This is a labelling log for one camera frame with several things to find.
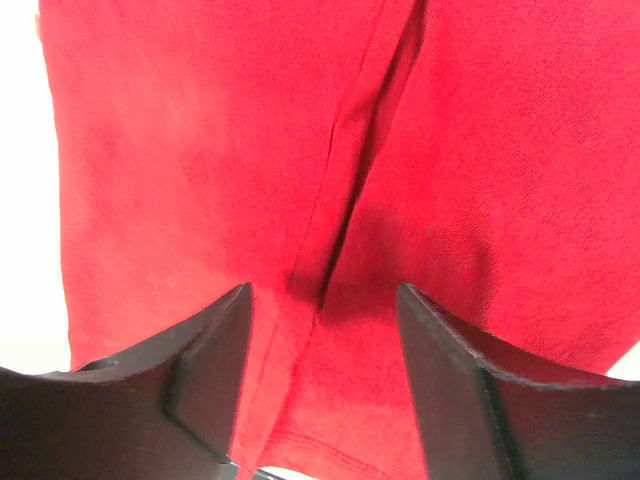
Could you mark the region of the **dark red t shirt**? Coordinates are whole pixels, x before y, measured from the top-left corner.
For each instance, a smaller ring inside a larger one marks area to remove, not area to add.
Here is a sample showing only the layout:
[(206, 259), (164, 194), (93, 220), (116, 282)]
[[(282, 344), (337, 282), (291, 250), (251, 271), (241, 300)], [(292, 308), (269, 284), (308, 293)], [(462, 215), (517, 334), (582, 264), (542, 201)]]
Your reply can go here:
[(241, 283), (243, 470), (424, 475), (397, 287), (606, 373), (639, 339), (635, 1), (44, 1), (71, 364)]

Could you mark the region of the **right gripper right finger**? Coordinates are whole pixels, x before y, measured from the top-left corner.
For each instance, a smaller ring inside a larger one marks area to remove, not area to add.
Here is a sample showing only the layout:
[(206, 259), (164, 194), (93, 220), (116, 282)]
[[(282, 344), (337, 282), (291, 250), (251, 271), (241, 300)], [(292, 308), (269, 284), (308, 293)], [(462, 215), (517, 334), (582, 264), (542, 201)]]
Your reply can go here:
[(527, 353), (404, 284), (397, 318), (432, 479), (635, 479), (639, 385)]

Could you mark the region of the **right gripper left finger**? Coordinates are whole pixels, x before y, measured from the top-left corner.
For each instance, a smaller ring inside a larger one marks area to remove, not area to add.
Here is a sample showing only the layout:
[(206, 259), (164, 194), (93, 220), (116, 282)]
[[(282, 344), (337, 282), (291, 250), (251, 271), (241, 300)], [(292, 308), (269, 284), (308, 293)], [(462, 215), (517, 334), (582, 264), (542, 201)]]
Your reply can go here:
[(249, 284), (76, 372), (1, 373), (5, 479), (233, 479)]

